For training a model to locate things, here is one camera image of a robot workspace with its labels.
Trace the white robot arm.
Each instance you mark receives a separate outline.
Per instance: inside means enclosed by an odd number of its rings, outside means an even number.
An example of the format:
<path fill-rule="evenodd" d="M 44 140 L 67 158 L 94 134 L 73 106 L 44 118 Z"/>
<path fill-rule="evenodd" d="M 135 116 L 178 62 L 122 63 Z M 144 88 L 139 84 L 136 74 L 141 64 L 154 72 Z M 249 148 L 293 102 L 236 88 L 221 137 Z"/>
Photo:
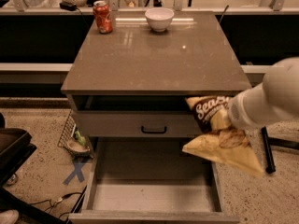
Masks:
<path fill-rule="evenodd" d="M 239 129 L 264 126 L 299 117 L 299 58 L 272 65 L 261 84 L 240 92 L 228 104 L 228 117 Z"/>

